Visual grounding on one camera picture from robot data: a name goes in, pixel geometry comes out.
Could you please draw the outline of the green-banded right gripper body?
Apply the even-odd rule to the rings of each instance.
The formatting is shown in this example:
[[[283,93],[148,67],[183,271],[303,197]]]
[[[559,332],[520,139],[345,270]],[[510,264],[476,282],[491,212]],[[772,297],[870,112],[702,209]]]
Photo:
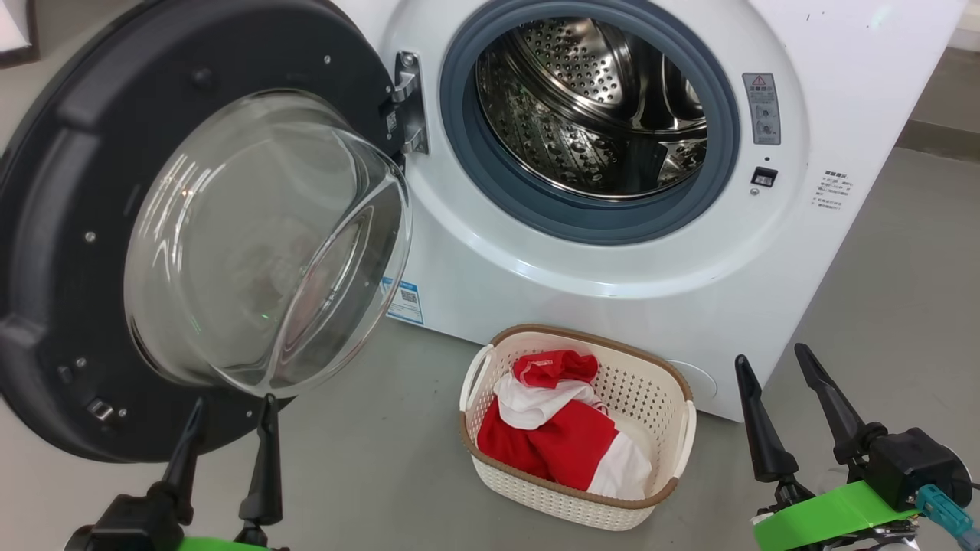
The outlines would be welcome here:
[[[760,550],[916,550],[921,483],[854,481],[815,494],[795,477],[776,485],[775,503],[753,517]]]

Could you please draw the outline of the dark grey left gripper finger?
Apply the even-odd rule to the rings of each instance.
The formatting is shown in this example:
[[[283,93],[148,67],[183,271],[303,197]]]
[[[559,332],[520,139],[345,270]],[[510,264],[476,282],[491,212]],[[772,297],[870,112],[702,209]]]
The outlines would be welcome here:
[[[162,479],[153,484],[148,496],[164,499],[176,523],[189,526],[194,516],[192,493],[199,451],[207,429],[207,401],[197,398],[182,429]]]
[[[260,445],[248,495],[239,508],[245,529],[262,529],[283,520],[283,462],[279,436],[279,400],[273,394],[263,397],[256,434]]]

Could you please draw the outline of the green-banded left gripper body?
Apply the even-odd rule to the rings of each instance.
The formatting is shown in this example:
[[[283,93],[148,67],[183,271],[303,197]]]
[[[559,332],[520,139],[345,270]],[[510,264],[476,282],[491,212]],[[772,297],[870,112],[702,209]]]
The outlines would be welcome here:
[[[178,545],[178,551],[266,551],[266,550],[289,550],[288,547],[274,548],[267,545],[267,540],[259,538],[249,540],[237,538],[237,540],[224,540],[220,537],[211,536],[190,536],[185,537]]]

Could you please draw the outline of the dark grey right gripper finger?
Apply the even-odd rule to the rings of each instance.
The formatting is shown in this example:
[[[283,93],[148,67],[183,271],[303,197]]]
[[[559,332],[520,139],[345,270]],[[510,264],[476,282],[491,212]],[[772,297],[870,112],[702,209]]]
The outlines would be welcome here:
[[[887,435],[881,422],[865,422],[805,343],[795,343],[795,358],[806,385],[818,395],[820,407],[835,440],[833,454],[842,466],[864,466],[871,443]]]
[[[735,372],[746,426],[755,479],[763,484],[794,481],[799,466],[795,456],[782,445],[762,402],[762,385],[748,357],[736,357]]]

